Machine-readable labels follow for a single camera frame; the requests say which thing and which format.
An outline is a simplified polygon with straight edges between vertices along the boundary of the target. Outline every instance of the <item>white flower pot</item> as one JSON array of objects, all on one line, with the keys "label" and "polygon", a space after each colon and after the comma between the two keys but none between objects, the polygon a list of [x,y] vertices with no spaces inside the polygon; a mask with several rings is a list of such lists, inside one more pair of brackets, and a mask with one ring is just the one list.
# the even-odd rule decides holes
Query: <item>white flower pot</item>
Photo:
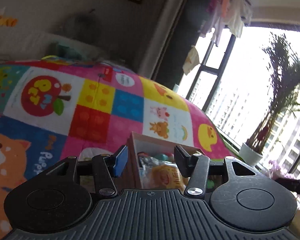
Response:
[{"label": "white flower pot", "polygon": [[242,144],[239,151],[239,156],[251,167],[257,165],[257,163],[262,159],[262,155],[256,153],[254,150],[249,148],[245,143]]}]

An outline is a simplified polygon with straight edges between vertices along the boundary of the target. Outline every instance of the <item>silver screw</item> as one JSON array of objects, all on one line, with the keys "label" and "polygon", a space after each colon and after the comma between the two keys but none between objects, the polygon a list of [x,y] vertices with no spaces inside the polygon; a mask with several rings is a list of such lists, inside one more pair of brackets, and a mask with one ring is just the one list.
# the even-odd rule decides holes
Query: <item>silver screw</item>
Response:
[{"label": "silver screw", "polygon": [[105,188],[102,188],[101,190],[99,190],[99,193],[100,193],[100,195],[103,195],[103,196],[111,196],[114,194],[114,190],[112,188],[105,187]]},{"label": "silver screw", "polygon": [[202,189],[198,187],[191,187],[190,189],[187,190],[187,192],[190,195],[200,195],[203,193]]}]

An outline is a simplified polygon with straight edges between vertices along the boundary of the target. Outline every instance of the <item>cardboard box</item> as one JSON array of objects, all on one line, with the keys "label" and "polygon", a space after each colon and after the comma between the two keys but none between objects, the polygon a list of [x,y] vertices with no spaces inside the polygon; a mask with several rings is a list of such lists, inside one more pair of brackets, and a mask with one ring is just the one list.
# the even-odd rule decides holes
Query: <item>cardboard box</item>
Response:
[{"label": "cardboard box", "polygon": [[139,152],[146,152],[150,156],[155,156],[158,153],[174,152],[174,147],[181,145],[190,155],[196,151],[202,153],[201,149],[186,146],[178,143],[168,142],[165,140],[153,138],[150,136],[132,132],[127,141],[129,149],[129,157],[127,165],[122,173],[121,178],[115,179],[115,184],[118,190],[123,188],[142,188],[142,183],[139,174],[138,156]]}]

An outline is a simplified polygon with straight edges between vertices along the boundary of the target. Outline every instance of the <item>play mat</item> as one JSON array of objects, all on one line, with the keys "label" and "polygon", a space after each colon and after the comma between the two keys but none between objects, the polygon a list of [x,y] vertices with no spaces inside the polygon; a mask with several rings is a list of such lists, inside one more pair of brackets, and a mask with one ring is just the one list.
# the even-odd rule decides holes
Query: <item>play mat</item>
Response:
[{"label": "play mat", "polygon": [[113,153],[132,131],[230,155],[198,107],[128,69],[56,57],[0,64],[0,239],[9,191],[69,155]]}]

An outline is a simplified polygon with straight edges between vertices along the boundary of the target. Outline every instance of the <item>red apple print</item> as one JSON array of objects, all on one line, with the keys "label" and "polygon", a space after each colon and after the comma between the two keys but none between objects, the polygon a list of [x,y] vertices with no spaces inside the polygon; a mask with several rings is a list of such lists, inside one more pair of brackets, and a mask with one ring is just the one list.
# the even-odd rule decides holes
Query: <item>red apple print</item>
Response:
[{"label": "red apple print", "polygon": [[29,81],[21,94],[21,105],[24,110],[34,116],[46,116],[55,112],[61,115],[63,101],[70,96],[60,96],[62,85],[51,76],[38,76]]}]

